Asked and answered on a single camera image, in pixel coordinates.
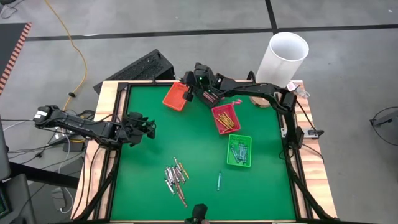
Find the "red tray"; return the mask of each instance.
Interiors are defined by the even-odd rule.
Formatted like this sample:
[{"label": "red tray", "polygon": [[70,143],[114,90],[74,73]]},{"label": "red tray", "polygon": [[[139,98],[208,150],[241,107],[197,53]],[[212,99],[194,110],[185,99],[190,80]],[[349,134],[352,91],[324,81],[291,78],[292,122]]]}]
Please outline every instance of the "red tray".
[{"label": "red tray", "polygon": [[187,102],[182,98],[186,91],[188,91],[188,87],[179,82],[175,82],[163,99],[163,104],[176,111],[181,111]]},{"label": "red tray", "polygon": [[[228,133],[232,133],[234,131],[238,131],[238,130],[241,129],[241,125],[239,124],[238,117],[236,116],[235,109],[234,109],[234,106],[232,104],[216,106],[216,107],[211,109],[211,112],[213,113],[214,121],[216,123],[217,130],[218,130],[218,132],[220,134],[228,134]],[[233,129],[225,131],[226,128],[220,122],[217,121],[216,118],[218,118],[218,115],[219,114],[223,114],[224,112],[234,122],[235,125],[234,125]]]}]

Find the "wooden table frame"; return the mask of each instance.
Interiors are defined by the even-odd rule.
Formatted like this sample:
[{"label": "wooden table frame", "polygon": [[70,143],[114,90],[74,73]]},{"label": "wooden table frame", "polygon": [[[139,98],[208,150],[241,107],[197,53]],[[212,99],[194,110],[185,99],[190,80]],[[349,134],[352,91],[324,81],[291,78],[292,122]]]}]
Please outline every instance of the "wooden table frame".
[{"label": "wooden table frame", "polygon": [[[237,81],[250,82],[250,80],[237,80]],[[173,82],[179,82],[179,81],[157,80],[155,84],[153,83],[152,80],[105,81],[103,82],[101,93],[99,95],[98,105],[94,120],[97,121],[103,119],[105,116],[109,114],[116,114],[121,119],[121,115],[126,109],[128,103],[128,100],[126,100],[126,97],[128,98],[126,87],[129,85],[156,86],[156,85],[170,85]],[[302,81],[294,81],[294,82],[296,82],[303,88]],[[303,106],[310,121],[312,121],[308,100],[300,97],[298,97],[297,100]],[[109,117],[105,121],[111,121],[111,120],[115,121],[116,117],[115,116]],[[304,115],[304,112],[298,106],[296,107],[296,121],[297,124],[302,128],[310,128],[310,124],[308,123]],[[303,143],[307,146],[312,147],[314,150],[320,153],[320,147],[317,139],[304,139]],[[73,205],[73,210],[72,210],[72,214],[74,214],[75,210],[77,209],[75,217],[79,216],[79,214],[86,207],[86,204],[90,202],[91,199],[94,197],[95,193],[97,193],[100,184],[103,183],[104,179],[109,174],[113,166],[115,157],[120,156],[119,153],[116,151],[106,151],[105,149],[100,149],[97,152],[95,158],[93,158],[97,148],[98,144],[95,141],[90,141],[88,143],[86,156],[85,156],[85,163],[84,167],[82,168],[85,169],[85,175],[84,175],[85,184],[83,187],[83,172],[81,172],[78,189],[75,196],[75,203]],[[331,196],[329,183],[326,176],[325,166],[323,165],[323,161],[319,157],[319,155],[315,154],[310,149],[303,146],[300,152],[296,153],[296,155],[292,158],[292,164],[294,165],[294,169],[296,170],[296,172],[298,172],[300,168],[302,169],[303,171],[302,174],[305,177],[307,189],[310,191],[310,193],[313,195],[313,197],[319,203],[319,205],[322,206],[322,208],[327,212],[327,214],[331,215],[332,217],[336,217],[336,210]],[[91,171],[91,183],[90,183],[90,189],[88,189],[90,171]],[[96,207],[94,212],[91,214],[90,219],[110,218],[115,184],[116,181],[113,181],[113,183],[107,188],[106,192],[103,194],[100,205]],[[308,218],[305,200],[303,198],[301,191],[298,189],[298,187],[295,184],[293,184],[292,181],[290,181],[290,186],[292,189],[292,197],[294,200],[296,217]],[[271,221],[280,221],[280,220],[258,220],[256,222],[264,222],[264,221],[271,222]],[[181,221],[167,221],[167,222],[183,222],[183,221],[181,220]]]}]

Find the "orange tray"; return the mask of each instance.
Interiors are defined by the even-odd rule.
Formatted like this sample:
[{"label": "orange tray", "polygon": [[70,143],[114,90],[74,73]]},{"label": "orange tray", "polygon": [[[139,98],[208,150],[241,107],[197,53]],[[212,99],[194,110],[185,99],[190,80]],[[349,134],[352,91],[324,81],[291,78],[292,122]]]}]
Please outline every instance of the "orange tray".
[{"label": "orange tray", "polygon": [[181,111],[187,102],[182,98],[186,91],[188,91],[188,87],[179,82],[175,82],[163,99],[163,104],[176,111]]}]

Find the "green tray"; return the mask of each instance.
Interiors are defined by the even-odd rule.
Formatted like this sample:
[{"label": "green tray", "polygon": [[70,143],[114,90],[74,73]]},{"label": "green tray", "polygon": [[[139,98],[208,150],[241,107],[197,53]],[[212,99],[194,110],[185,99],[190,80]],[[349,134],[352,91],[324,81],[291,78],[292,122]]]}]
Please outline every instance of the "green tray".
[{"label": "green tray", "polygon": [[[231,148],[234,147],[234,151],[235,151],[236,155],[238,156],[239,143],[247,146],[246,162],[245,163],[243,163],[242,161],[237,162],[235,159],[235,156],[231,150]],[[229,135],[228,148],[227,148],[227,153],[226,153],[226,163],[229,165],[234,165],[234,166],[251,167],[251,137],[250,136],[242,136],[242,135],[238,135],[238,134],[230,134]]]}]

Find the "white cable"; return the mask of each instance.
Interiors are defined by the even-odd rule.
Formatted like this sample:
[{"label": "white cable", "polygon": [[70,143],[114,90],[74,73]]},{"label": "white cable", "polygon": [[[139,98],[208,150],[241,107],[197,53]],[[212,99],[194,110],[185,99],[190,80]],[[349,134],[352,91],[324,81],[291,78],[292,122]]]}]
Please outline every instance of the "white cable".
[{"label": "white cable", "polygon": [[25,123],[25,122],[26,122],[26,121],[17,122],[17,123],[15,123],[15,124],[13,124],[13,125],[10,125],[10,126],[4,128],[3,131],[7,131],[7,129],[10,129],[10,128],[14,127],[15,125],[22,124],[22,123]]},{"label": "white cable", "polygon": [[[68,159],[68,157],[69,157],[69,152],[70,152],[70,140],[69,140],[69,138],[68,138],[68,135],[67,135],[66,131],[65,131],[65,137],[66,137],[67,140],[68,140],[68,153],[67,153],[67,156],[66,156],[65,160],[64,160],[63,162],[61,162],[60,167],[58,168],[58,173],[61,173],[61,167],[62,167],[63,163]],[[72,202],[71,202],[71,204],[70,204],[70,208],[69,208],[66,212],[64,212],[64,211],[62,210],[62,208],[60,208],[60,212],[66,214],[66,213],[70,212],[70,210],[73,208],[73,204],[74,204],[75,202],[74,202],[73,196],[72,196],[72,194],[69,192],[69,190],[68,190],[66,187],[64,187],[64,189],[68,192],[70,198],[72,199]]]}]

